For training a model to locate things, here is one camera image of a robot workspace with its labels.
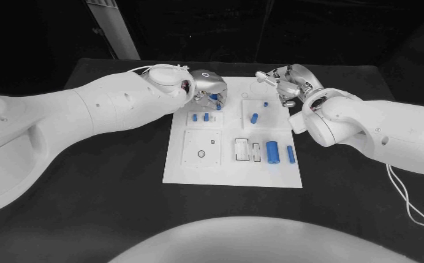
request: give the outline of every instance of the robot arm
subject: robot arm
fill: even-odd
[[[113,74],[72,90],[0,96],[0,208],[80,140],[143,126],[183,107],[196,94],[218,94],[219,100],[208,106],[224,107],[227,83],[208,74],[211,78],[196,82],[198,74],[188,67],[160,64],[140,75]]]
[[[390,101],[362,101],[355,95],[323,88],[306,67],[294,64],[270,73],[257,72],[258,82],[277,88],[280,100],[303,101],[289,118],[296,134],[309,131],[325,147],[339,143],[367,157],[424,174],[424,107]]]

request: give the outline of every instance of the white board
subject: white board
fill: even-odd
[[[221,111],[189,102],[175,112],[163,182],[302,188],[296,146],[287,122],[289,109],[281,106],[277,90],[266,83],[258,83],[255,77],[224,77],[224,80],[228,84],[228,98]],[[250,114],[257,110],[258,121],[253,124]],[[215,121],[204,121],[205,113],[209,113],[209,120],[214,117]],[[248,161],[237,161],[235,139],[248,139]],[[279,143],[279,164],[268,164],[266,143],[271,140]],[[294,164],[289,162],[289,145],[296,156]]]

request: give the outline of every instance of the blue cylinder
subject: blue cylinder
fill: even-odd
[[[250,120],[250,122],[254,124],[258,121],[258,114],[255,113],[253,115],[253,119]]]
[[[293,147],[290,145],[287,146],[287,153],[289,153],[289,161],[293,164],[296,160],[294,160],[294,154],[293,154]]]
[[[267,142],[267,156],[268,163],[279,164],[280,163],[280,154],[279,154],[279,144],[277,142]]]

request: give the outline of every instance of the black table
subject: black table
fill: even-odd
[[[221,76],[254,76],[283,65],[82,59],[67,88],[134,67],[186,64]],[[394,100],[372,66],[307,66],[325,87],[364,100]],[[300,110],[300,104],[292,114]],[[25,195],[0,210],[2,262],[105,262],[155,234],[225,216],[270,216],[343,231],[423,261],[424,228],[382,163],[352,147],[323,148],[294,135],[303,189],[163,184],[172,115],[75,143]],[[424,176],[394,169],[423,209]]]

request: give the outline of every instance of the cable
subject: cable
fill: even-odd
[[[131,69],[127,72],[133,72],[136,70],[140,70],[140,69],[146,69],[147,68],[147,70],[144,70],[144,72],[143,72],[143,74],[144,74],[155,67],[163,67],[163,68],[179,69],[179,70],[182,70],[182,69],[183,70],[189,70],[189,67],[188,66],[180,66],[180,65],[173,66],[173,65],[169,65],[169,64],[157,64],[157,65],[153,65],[153,66],[144,66],[144,67],[134,68],[134,69]]]
[[[400,195],[403,196],[403,198],[404,198],[404,200],[405,200],[405,202],[407,202],[407,212],[408,212],[408,216],[410,216],[413,222],[416,222],[418,225],[424,226],[424,223],[418,222],[418,221],[413,218],[413,216],[411,216],[410,207],[416,210],[416,212],[417,212],[423,217],[424,217],[424,214],[418,211],[418,209],[417,209],[417,208],[414,207],[414,205],[410,203],[408,190],[407,190],[407,188],[405,188],[405,186],[404,186],[404,183],[403,183],[403,181],[400,180],[400,178],[398,178],[398,176],[397,176],[397,174],[395,174],[395,172],[394,172],[394,170],[392,170],[392,168],[391,168],[391,166],[390,166],[388,164],[387,164],[387,174],[388,174],[388,177],[390,177],[390,179],[391,179],[391,182],[392,182],[392,184],[394,184],[394,186],[395,186],[395,188],[397,188],[397,190],[398,190],[398,192],[400,192]],[[403,188],[404,188],[405,194],[403,194],[403,191],[400,190],[398,185],[395,184],[395,181],[394,181],[394,178],[391,177],[391,175],[394,175],[395,179],[398,180],[400,184],[403,185]]]

